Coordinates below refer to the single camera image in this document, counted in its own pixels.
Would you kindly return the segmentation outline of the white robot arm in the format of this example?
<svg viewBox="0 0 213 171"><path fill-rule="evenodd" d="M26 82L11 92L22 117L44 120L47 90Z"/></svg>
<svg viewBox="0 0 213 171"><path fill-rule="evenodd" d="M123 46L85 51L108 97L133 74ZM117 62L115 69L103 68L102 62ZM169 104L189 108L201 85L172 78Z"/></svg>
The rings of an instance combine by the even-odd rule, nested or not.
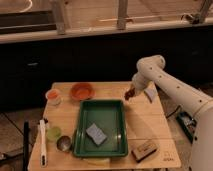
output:
<svg viewBox="0 0 213 171"><path fill-rule="evenodd" d="M166 73L165 64L161 55L139 59L127 97L139 95L153 81L197 121L189 171L213 171L213 97Z"/></svg>

